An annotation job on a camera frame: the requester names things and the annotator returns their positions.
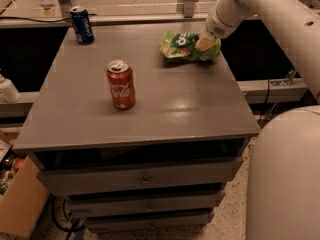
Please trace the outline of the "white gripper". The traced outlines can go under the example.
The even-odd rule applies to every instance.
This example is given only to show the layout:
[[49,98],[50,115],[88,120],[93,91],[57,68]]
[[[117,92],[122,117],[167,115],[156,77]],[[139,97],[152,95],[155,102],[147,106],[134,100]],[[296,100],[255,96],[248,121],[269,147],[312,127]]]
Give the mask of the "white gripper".
[[216,38],[229,37],[242,21],[253,15],[254,13],[238,0],[218,0],[206,18],[195,48],[199,51],[211,49],[216,44]]

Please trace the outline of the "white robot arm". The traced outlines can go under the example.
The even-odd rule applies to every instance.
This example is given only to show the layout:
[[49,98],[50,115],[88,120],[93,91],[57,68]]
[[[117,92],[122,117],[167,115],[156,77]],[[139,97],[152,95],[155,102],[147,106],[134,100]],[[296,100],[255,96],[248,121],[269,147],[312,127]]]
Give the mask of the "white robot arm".
[[[258,16],[315,98],[320,19],[298,0],[218,0],[201,33],[226,38]],[[246,240],[320,240],[320,106],[292,109],[261,130],[247,183]]]

